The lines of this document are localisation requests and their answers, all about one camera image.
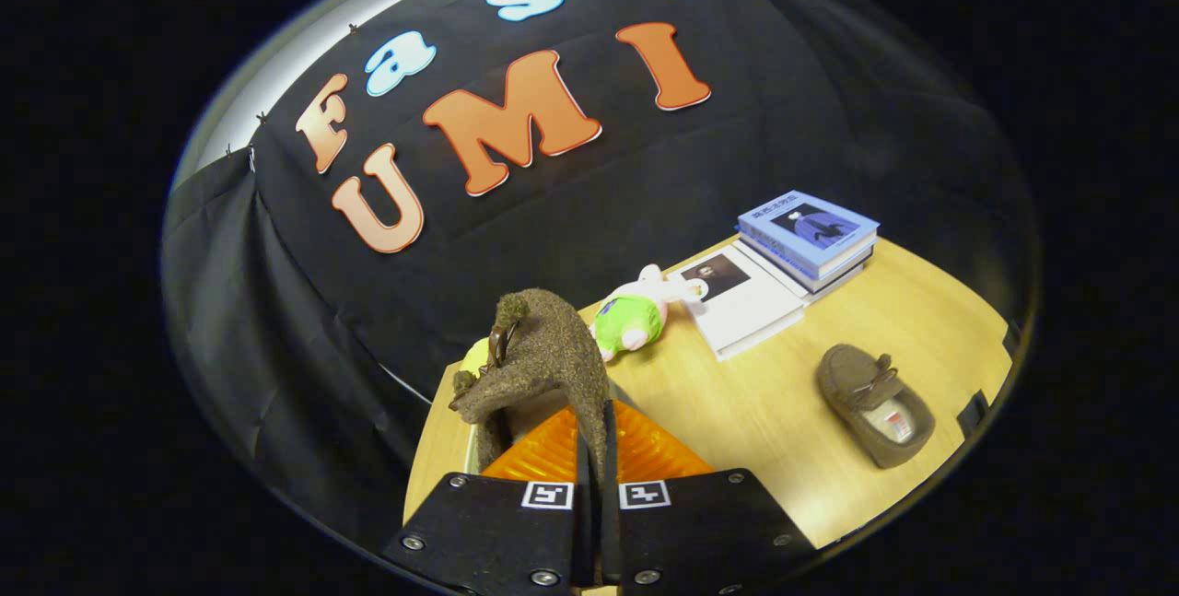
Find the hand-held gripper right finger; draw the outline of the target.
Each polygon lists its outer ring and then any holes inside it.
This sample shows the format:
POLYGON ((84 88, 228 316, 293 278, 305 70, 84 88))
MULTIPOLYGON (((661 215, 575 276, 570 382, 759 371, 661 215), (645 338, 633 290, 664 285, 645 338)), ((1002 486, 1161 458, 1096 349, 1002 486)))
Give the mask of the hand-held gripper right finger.
POLYGON ((619 595, 753 595, 816 557, 747 469, 624 483, 611 404, 602 419, 602 582, 619 595))

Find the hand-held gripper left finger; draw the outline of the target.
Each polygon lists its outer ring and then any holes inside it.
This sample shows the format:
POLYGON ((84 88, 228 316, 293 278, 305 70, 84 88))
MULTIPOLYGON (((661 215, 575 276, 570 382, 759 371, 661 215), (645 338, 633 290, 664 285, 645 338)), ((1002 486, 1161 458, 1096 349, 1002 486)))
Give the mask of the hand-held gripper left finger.
POLYGON ((522 479, 447 472, 383 558, 452 592, 579 592, 595 571, 595 486, 571 408, 502 453, 522 479))

